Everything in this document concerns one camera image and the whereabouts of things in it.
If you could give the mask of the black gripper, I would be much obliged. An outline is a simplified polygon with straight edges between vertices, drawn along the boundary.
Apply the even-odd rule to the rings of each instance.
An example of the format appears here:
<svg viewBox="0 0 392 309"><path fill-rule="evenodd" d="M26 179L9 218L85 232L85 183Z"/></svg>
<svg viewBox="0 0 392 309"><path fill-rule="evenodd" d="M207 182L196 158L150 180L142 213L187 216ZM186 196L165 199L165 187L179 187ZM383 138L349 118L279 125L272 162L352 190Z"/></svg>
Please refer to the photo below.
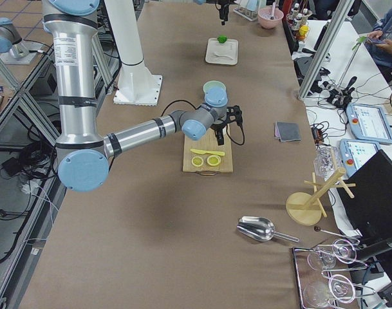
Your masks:
<svg viewBox="0 0 392 309"><path fill-rule="evenodd" d="M243 117L242 111L238 105L235 106L228 106L227 107L227 114L224 119L218 119L217 124L211 125L211 129L215 130L215 137L218 142L218 145L224 144L224 136L223 136L223 128L235 122L241 129L243 129Z"/></svg>
<svg viewBox="0 0 392 309"><path fill-rule="evenodd" d="M231 3L232 3L231 0L215 0L214 1L216 9L218 10L219 15L221 16L221 25L222 26L225 26L226 19L224 16L228 16Z"/></svg>

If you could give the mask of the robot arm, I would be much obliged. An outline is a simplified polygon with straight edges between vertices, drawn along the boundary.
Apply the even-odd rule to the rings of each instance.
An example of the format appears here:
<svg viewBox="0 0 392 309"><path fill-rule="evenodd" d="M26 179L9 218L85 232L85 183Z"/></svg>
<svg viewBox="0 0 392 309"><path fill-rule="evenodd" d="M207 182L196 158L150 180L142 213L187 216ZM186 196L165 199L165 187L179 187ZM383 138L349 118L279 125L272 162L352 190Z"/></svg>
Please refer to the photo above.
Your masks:
<svg viewBox="0 0 392 309"><path fill-rule="evenodd" d="M194 0L193 2L198 5L202 5L205 3L213 4L219 13L219 19L221 21L221 25L225 26L225 24L228 22L230 5L233 3L233 1L231 1L231 0Z"/></svg>
<svg viewBox="0 0 392 309"><path fill-rule="evenodd" d="M117 133L97 133L97 100L93 78L93 38L98 32L98 1L44 1L44 27L53 36L61 135L55 143L58 175L79 192L100 187L110 171L109 158L181 131L199 140L209 129L218 144L223 128L242 120L238 106L228 104L223 88L213 87L192 111L176 110ZM107 15L120 57L115 102L153 106L162 77L146 67L131 1L106 1Z"/></svg>

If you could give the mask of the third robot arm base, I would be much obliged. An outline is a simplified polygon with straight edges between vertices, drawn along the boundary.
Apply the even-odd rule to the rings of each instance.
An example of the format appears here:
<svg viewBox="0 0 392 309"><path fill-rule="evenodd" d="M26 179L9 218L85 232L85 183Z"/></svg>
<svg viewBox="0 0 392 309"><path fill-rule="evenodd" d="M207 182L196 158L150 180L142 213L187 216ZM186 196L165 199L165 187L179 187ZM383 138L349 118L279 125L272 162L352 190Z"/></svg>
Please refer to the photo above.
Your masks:
<svg viewBox="0 0 392 309"><path fill-rule="evenodd" d="M29 65L38 49L36 43L23 40L9 18L0 17L0 58L5 64Z"/></svg>

